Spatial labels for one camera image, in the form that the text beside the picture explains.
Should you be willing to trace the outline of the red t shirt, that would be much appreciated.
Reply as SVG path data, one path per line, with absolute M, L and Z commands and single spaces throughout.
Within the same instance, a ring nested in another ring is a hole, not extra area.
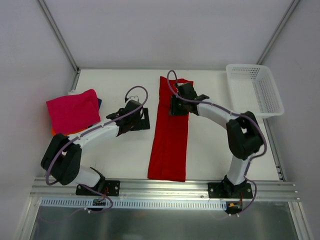
M 176 90 L 175 81 L 159 78 L 159 102 L 157 107 L 155 133 L 150 154 L 147 178 L 185 182 L 189 116 L 171 116 L 171 92 Z

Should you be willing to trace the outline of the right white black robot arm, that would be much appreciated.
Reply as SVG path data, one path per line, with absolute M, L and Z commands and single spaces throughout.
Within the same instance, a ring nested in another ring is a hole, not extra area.
M 252 159 L 261 146 L 266 144 L 255 115 L 233 113 L 231 110 L 213 103 L 205 95 L 197 95 L 193 85 L 175 83 L 170 98 L 170 115 L 185 116 L 189 113 L 204 117 L 226 130 L 228 147 L 232 153 L 230 168 L 223 180 L 217 185 L 208 185 L 210 198 L 252 198 L 246 178 Z

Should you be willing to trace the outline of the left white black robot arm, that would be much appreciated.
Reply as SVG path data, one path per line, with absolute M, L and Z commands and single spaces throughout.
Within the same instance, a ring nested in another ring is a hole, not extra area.
M 46 184 L 67 186 L 75 183 L 79 195 L 107 194 L 110 187 L 106 177 L 95 168 L 82 165 L 84 151 L 127 132 L 148 129 L 148 108 L 136 100 L 128 100 L 125 107 L 83 131 L 71 135 L 57 133 L 40 163 L 46 171 Z

